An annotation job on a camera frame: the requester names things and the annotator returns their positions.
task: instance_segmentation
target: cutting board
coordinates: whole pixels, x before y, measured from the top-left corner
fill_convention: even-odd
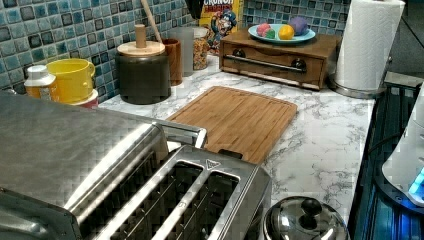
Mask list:
[[[262,163],[296,114],[293,103],[232,89],[212,87],[168,120],[205,128],[205,148],[243,154]]]

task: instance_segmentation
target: yellow egg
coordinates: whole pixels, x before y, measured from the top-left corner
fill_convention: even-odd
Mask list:
[[[294,36],[294,29],[290,25],[283,25],[278,31],[280,40],[290,40]]]

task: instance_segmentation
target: kitchen counter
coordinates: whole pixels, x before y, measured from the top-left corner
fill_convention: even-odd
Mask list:
[[[132,105],[118,95],[99,107],[166,119],[212,86],[255,92],[298,106],[295,118],[262,164],[273,180],[271,204],[289,196],[314,197],[335,208],[347,222],[374,100],[221,72],[218,57],[208,56],[208,68],[185,77],[163,102]]]

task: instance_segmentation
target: yellow cup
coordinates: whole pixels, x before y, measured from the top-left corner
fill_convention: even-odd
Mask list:
[[[75,103],[86,100],[93,91],[94,65],[84,59],[63,59],[47,64],[56,76],[59,102]]]

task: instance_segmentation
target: paper towel holder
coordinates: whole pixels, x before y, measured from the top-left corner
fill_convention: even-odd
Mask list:
[[[331,90],[333,90],[334,92],[347,96],[347,97],[351,97],[351,98],[358,98],[358,99],[377,99],[380,98],[384,95],[384,93],[386,92],[386,85],[384,84],[384,80],[386,79],[386,74],[387,71],[389,69],[389,65],[392,62],[392,57],[389,56],[386,62],[386,66],[384,68],[384,72],[383,75],[381,77],[380,80],[380,85],[378,87],[378,89],[376,90],[358,90],[358,89],[352,89],[352,88],[348,88],[348,87],[344,87],[338,83],[336,83],[335,81],[335,76],[336,76],[336,71],[337,71],[337,67],[336,67],[336,71],[332,74],[329,74],[328,79],[327,79],[327,86],[328,88],[330,88]]]

